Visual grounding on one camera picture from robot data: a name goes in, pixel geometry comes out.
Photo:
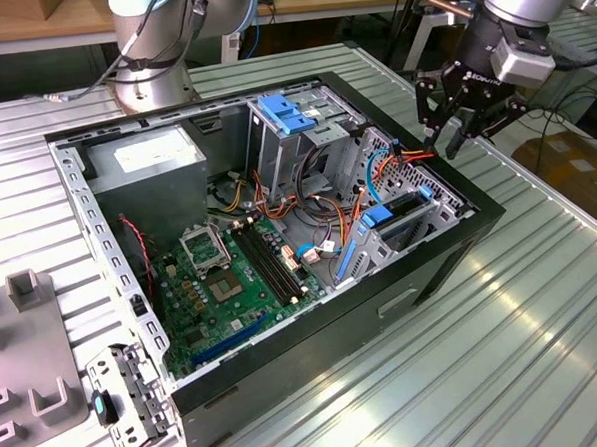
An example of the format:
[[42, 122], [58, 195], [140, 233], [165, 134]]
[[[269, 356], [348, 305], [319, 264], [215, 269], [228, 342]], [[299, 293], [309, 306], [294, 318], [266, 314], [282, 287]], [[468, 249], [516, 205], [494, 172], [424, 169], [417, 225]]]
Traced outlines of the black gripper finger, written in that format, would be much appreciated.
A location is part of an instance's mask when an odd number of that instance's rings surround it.
[[452, 115], [449, 105], [450, 95], [444, 83], [455, 66], [447, 63], [440, 70], [422, 71], [415, 73], [413, 82], [417, 106], [417, 118], [424, 125], [423, 144], [435, 145], [436, 140]]
[[460, 112], [461, 126], [450, 139], [445, 156], [454, 159], [469, 140], [481, 137], [488, 139], [501, 132], [529, 111], [525, 100], [512, 96], [497, 105], [485, 109], [463, 109]]

